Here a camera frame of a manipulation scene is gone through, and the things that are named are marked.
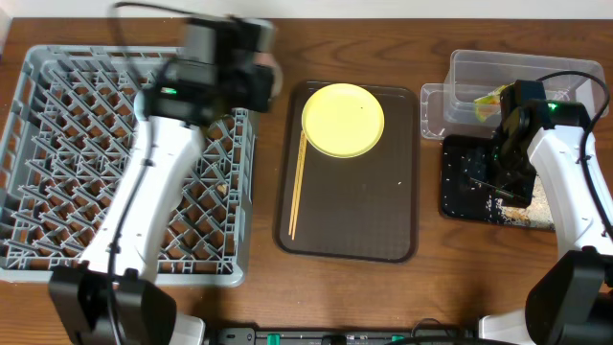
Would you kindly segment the green snack wrapper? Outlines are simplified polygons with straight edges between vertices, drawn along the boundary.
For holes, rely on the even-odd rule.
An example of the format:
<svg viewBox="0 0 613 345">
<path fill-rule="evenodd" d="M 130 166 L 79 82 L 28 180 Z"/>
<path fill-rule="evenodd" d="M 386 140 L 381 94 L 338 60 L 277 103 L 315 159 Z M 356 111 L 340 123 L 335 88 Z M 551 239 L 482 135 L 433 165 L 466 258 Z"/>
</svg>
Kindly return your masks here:
<svg viewBox="0 0 613 345">
<path fill-rule="evenodd" d="M 488 92 L 486 96 L 477 98 L 473 101 L 475 105 L 475 116 L 480 122 L 484 123 L 488 118 L 500 112 L 501 93 L 507 87 L 507 84 L 501 85 Z"/>
</svg>

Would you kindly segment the yellow round plate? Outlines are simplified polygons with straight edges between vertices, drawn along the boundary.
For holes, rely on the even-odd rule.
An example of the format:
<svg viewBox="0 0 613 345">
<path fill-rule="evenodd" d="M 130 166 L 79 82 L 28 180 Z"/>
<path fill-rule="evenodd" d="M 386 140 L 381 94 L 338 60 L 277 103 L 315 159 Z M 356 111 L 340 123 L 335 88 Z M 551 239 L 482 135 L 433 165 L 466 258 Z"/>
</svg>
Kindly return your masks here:
<svg viewBox="0 0 613 345">
<path fill-rule="evenodd" d="M 366 88 L 333 83 L 315 91 L 301 115 L 302 132 L 318 151 L 334 158 L 354 158 L 382 137 L 382 105 Z"/>
</svg>

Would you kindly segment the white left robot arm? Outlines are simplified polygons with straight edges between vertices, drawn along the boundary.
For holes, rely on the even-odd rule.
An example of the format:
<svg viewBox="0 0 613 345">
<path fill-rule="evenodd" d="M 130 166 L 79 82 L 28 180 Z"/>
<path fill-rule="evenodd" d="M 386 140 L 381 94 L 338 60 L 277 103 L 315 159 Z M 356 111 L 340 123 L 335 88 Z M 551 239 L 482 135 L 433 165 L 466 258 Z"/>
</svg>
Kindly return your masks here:
<svg viewBox="0 0 613 345">
<path fill-rule="evenodd" d="M 278 73 L 262 61 L 275 26 L 257 18 L 191 16 L 181 53 L 138 92 L 137 136 L 93 240 L 59 266 L 49 294 L 75 344 L 200 344 L 202 319 L 156 285 L 161 244 L 205 129 L 236 108 L 269 109 Z"/>
</svg>

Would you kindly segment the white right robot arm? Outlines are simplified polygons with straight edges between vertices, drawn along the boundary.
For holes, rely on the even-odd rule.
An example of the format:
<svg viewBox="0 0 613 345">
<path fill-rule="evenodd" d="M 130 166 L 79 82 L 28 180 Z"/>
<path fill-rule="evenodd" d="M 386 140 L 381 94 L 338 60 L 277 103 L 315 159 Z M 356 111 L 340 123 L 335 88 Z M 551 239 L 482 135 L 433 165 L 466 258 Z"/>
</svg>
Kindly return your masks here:
<svg viewBox="0 0 613 345">
<path fill-rule="evenodd" d="M 594 151 L 594 118 L 581 103 L 504 105 L 494 161 L 540 179 L 556 231 L 558 261 L 523 309 L 483 317 L 478 335 L 510 344 L 609 344 L 612 196 Z"/>
</svg>

